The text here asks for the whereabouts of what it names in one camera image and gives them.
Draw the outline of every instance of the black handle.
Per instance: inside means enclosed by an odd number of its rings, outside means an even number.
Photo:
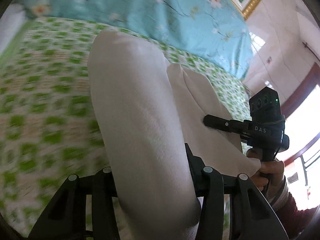
[[[275,150],[274,149],[263,149],[262,150],[262,159],[261,161],[262,162],[271,162],[271,161],[274,161],[275,159]],[[265,185],[263,187],[263,190],[262,190],[262,194],[264,197],[267,196],[267,191],[268,191],[268,188],[269,188],[269,184],[270,184],[270,179],[272,177],[272,174],[264,174],[264,173],[261,173],[260,174],[261,177],[264,177],[264,178],[267,178],[268,179],[268,184]]]
[[[222,175],[211,167],[201,170],[208,181],[204,196],[196,240],[222,239],[224,216],[224,188]]]

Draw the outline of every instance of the white wall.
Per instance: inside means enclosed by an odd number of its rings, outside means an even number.
[[[308,44],[308,47],[318,56],[320,55],[320,30],[307,16],[297,12],[300,25],[301,39]]]
[[[277,90],[281,104],[296,90],[314,62],[317,62],[316,57],[304,47],[300,37],[301,33],[305,37],[315,37],[317,28],[310,21],[315,30],[299,20],[297,11],[313,19],[302,0],[262,0],[247,21],[249,30],[266,44],[253,57],[243,83],[253,93],[257,93],[265,86],[265,81],[269,81]],[[303,31],[300,31],[299,24],[305,26]],[[267,62],[269,57],[272,58],[270,63]]]

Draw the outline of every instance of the folded white cloth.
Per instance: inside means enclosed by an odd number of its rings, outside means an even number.
[[[91,98],[117,193],[138,240],[194,239],[201,209],[184,143],[207,166],[252,176],[240,138],[205,127],[231,119],[206,77],[170,64],[148,41],[102,31],[88,60]]]

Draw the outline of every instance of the sleeve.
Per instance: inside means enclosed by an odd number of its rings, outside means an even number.
[[[295,238],[302,232],[315,214],[317,208],[298,210],[296,202],[289,192],[286,203],[276,211],[289,239]]]

